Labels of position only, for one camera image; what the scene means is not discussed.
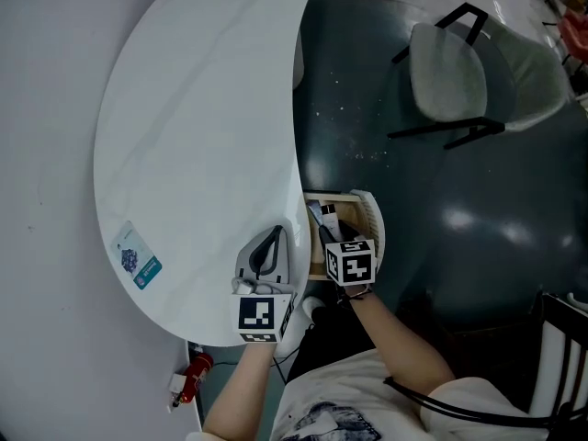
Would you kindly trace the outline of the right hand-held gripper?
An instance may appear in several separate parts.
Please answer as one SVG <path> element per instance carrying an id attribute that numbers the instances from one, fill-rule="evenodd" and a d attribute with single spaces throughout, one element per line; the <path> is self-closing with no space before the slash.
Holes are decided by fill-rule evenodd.
<path id="1" fill-rule="evenodd" d="M 375 282 L 377 259 L 374 241 L 363 240 L 364 235 L 344 220 L 339 221 L 342 242 L 330 230 L 318 228 L 322 246 L 325 246 L 326 274 L 338 286 L 369 285 Z"/>

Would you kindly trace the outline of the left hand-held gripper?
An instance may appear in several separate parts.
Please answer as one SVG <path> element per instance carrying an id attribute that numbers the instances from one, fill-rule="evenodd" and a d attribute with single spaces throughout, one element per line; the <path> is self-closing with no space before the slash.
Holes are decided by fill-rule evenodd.
<path id="1" fill-rule="evenodd" d="M 257 234 L 238 254 L 232 280 L 232 328 L 246 343 L 280 343 L 295 308 L 288 236 L 281 225 Z M 248 279 L 261 279 L 266 283 Z"/>

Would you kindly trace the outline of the white tube with black cap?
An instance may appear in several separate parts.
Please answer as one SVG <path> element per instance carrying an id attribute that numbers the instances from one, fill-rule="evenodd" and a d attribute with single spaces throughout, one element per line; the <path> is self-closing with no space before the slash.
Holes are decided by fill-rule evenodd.
<path id="1" fill-rule="evenodd" d="M 339 219 L 336 213 L 335 205 L 321 205 L 321 213 L 322 224 L 326 227 L 326 229 L 330 232 L 330 234 L 337 242 L 342 242 L 344 240 L 344 236 L 342 235 L 340 229 Z"/>

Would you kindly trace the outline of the wooden drawer white ribbed front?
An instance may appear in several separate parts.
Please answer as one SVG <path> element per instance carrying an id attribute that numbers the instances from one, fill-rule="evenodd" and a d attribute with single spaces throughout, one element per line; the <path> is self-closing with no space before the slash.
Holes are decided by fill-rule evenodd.
<path id="1" fill-rule="evenodd" d="M 373 239 L 377 259 L 377 271 L 381 266 L 385 253 L 385 225 L 378 203 L 373 195 L 364 190 L 353 189 L 349 193 L 331 193 L 322 191 L 305 191 L 307 203 L 317 200 L 321 205 L 334 204 L 338 219 L 356 230 L 367 239 Z M 311 264 L 310 281 L 325 281 L 326 267 L 323 246 L 319 237 L 319 226 L 308 211 L 311 229 Z"/>

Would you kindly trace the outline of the card with blue print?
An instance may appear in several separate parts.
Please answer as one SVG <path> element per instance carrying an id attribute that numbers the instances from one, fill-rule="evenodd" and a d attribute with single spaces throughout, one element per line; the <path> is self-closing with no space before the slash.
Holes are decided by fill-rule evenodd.
<path id="1" fill-rule="evenodd" d="M 143 290 L 162 271 L 163 265 L 130 221 L 126 221 L 110 245 L 118 267 Z"/>

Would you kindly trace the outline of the person's left forearm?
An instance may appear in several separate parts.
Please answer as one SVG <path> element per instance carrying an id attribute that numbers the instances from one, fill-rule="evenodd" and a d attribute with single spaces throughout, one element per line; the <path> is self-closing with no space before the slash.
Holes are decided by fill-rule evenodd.
<path id="1" fill-rule="evenodd" d="M 262 343 L 246 346 L 205 419 L 205 434 L 223 441 L 255 441 L 276 347 Z"/>

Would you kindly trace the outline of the person's right forearm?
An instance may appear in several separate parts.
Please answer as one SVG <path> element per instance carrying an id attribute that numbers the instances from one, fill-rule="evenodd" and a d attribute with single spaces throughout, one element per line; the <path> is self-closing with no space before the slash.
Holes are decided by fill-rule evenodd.
<path id="1" fill-rule="evenodd" d="M 404 325 L 375 294 L 364 294 L 350 303 L 396 382 L 428 395 L 455 379 L 437 350 Z"/>

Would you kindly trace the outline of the white kidney-shaped table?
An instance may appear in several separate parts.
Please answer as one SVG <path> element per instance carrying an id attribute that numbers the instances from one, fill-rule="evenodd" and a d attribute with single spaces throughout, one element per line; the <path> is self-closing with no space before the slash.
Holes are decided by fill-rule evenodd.
<path id="1" fill-rule="evenodd" d="M 308 0 L 156 0 L 114 66 L 97 123 L 96 213 L 120 285 L 182 339 L 241 345 L 232 328 L 239 252 L 281 225 L 289 283 L 306 287 L 311 230 L 293 123 Z M 143 290 L 110 245 L 130 221 L 163 265 Z"/>

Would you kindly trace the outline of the person's white shoe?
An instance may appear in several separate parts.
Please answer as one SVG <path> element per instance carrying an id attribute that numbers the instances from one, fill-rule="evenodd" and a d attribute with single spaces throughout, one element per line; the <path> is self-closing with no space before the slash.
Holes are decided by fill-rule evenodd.
<path id="1" fill-rule="evenodd" d="M 308 317 L 309 320 L 313 321 L 313 313 L 321 308 L 324 308 L 325 304 L 322 300 L 314 296 L 307 296 L 302 301 L 302 309 L 304 314 Z"/>

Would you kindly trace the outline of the person's black trousers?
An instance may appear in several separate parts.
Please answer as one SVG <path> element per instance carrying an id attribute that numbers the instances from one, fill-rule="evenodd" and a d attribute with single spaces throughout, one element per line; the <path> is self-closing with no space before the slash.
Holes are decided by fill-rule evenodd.
<path id="1" fill-rule="evenodd" d="M 361 296 L 348 297 L 344 300 L 346 306 L 325 305 L 313 313 L 313 327 L 302 338 L 298 355 L 288 373 L 287 383 L 314 369 L 371 349 L 377 350 L 350 303 L 351 299 L 359 299 Z"/>

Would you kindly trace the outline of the red fire extinguisher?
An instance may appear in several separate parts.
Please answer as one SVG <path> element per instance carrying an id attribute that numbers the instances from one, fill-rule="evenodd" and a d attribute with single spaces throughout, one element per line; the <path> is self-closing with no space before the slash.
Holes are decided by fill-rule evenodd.
<path id="1" fill-rule="evenodd" d="M 182 374 L 175 373 L 170 380 L 170 409 L 191 403 L 197 396 L 199 386 L 208 375 L 214 364 L 213 358 L 207 353 L 197 353 Z"/>

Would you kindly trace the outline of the person's white printed shirt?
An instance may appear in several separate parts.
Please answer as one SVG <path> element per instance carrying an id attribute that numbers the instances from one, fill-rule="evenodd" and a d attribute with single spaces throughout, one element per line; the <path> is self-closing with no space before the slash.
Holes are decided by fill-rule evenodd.
<path id="1" fill-rule="evenodd" d="M 386 385 L 375 350 L 314 369 L 282 394 L 269 441 L 546 441 L 543 429 L 476 424 L 414 409 Z"/>

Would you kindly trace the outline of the grey upholstered chair black legs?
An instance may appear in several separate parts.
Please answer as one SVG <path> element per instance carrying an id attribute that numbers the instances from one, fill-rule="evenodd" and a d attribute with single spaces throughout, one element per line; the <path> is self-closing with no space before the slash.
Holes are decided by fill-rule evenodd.
<path id="1" fill-rule="evenodd" d="M 490 71 L 475 50 L 478 40 L 489 42 L 505 65 L 506 86 L 513 95 L 506 121 L 487 114 Z M 430 123 L 391 132 L 389 139 L 468 130 L 446 144 L 450 150 L 490 135 L 528 130 L 555 115 L 569 99 L 567 77 L 553 50 L 470 3 L 435 24 L 415 24 L 409 45 L 391 61 L 403 60 L 409 62 L 415 105 Z"/>

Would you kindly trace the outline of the black metal frame rack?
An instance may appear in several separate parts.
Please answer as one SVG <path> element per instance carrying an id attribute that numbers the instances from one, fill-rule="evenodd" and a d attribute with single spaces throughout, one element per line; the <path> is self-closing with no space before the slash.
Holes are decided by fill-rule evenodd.
<path id="1" fill-rule="evenodd" d="M 588 304 L 542 297 L 543 323 L 537 379 L 529 414 L 555 415 L 570 403 L 588 409 Z"/>

